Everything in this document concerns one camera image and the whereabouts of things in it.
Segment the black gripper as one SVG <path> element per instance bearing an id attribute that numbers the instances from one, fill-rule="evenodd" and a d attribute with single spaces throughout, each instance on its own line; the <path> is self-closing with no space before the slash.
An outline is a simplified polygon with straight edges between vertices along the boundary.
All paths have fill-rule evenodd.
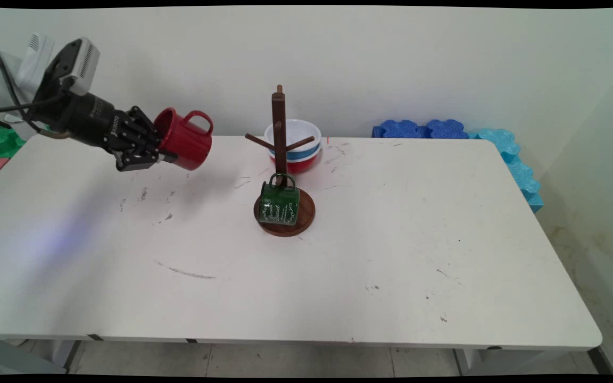
<path id="1" fill-rule="evenodd" d="M 159 145 L 153 121 L 138 107 L 127 111 L 91 93 L 70 90 L 73 80 L 45 80 L 29 116 L 63 138 L 102 148 L 116 159 L 120 172 L 146 170 L 156 163 L 175 163 L 179 156 Z"/>

